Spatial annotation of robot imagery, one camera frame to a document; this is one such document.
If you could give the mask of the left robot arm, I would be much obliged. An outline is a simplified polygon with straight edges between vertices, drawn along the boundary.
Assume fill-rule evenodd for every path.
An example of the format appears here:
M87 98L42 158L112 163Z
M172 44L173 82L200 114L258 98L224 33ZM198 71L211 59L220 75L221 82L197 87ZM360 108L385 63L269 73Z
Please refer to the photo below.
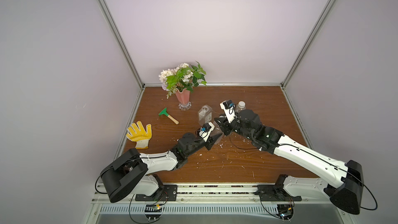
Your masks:
M195 136L186 133L170 150L162 153L140 153L132 148L109 164L99 175L111 203L119 202L129 194L159 199L164 185L156 175L160 171L174 171L188 162L188 157L205 147L211 150L222 133L203 132Z

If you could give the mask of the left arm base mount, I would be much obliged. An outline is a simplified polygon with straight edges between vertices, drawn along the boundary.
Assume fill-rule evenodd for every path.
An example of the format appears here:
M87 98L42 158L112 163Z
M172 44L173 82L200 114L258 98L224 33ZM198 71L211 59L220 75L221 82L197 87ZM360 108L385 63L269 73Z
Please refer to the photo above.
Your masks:
M137 194L135 196L135 201L146 201L146 202L158 202L158 201L176 201L177 199L177 185L163 185L152 194L151 196L146 196L143 194Z

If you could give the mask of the round clear bottle front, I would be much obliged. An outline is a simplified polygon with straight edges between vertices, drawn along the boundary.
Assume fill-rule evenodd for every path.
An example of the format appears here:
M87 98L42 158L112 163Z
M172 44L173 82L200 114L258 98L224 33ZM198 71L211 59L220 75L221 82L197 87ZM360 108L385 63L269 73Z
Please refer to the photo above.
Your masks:
M239 101L238 104L236 105L235 111L239 113L245 109L246 109L246 103L244 101Z

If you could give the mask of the square clear bottle with label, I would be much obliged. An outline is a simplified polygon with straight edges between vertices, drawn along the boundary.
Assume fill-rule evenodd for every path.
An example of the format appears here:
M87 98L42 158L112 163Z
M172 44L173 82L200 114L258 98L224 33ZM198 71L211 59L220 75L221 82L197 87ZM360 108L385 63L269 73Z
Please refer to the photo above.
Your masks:
M212 122L212 108L208 105L202 106L198 112L198 119L200 126Z

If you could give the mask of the round clear bottle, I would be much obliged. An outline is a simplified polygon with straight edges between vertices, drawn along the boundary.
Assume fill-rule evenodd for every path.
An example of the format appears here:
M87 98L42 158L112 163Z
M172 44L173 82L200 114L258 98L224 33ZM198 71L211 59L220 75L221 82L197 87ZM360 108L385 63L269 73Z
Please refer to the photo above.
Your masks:
M213 131L211 132L211 135L214 135L214 134L217 134L217 133L221 133L221 132L222 132L222 130L219 127L215 127L213 129Z
M245 109L246 109L246 103L244 101L239 101L238 104L236 105L235 111L239 113Z

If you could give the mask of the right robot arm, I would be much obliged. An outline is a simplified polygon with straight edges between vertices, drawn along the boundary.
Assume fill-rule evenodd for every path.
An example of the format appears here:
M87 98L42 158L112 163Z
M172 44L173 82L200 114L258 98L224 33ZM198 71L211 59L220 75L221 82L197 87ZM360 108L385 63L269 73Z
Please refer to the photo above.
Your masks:
M282 131L263 125L252 110L221 115L215 122L225 135L235 132L249 139L258 150L290 160L324 179L324 194L342 211L358 215L363 209L362 196L367 186L360 163L332 159L303 146Z

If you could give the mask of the white cap small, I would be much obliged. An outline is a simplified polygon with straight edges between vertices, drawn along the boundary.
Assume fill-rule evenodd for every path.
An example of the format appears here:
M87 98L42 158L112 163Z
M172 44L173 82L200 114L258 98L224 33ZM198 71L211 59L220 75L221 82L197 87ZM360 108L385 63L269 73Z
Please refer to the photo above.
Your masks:
M245 108L246 107L246 103L244 101L239 101L238 105L239 108Z

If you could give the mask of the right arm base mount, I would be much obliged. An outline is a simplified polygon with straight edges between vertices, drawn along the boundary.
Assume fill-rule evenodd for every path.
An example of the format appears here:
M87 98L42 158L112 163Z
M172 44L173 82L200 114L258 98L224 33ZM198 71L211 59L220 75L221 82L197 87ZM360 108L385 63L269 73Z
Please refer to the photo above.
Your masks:
M254 195L259 196L261 201L272 201L272 202L300 202L302 198L300 196L293 197L289 195L282 186L275 185L258 185L257 191Z

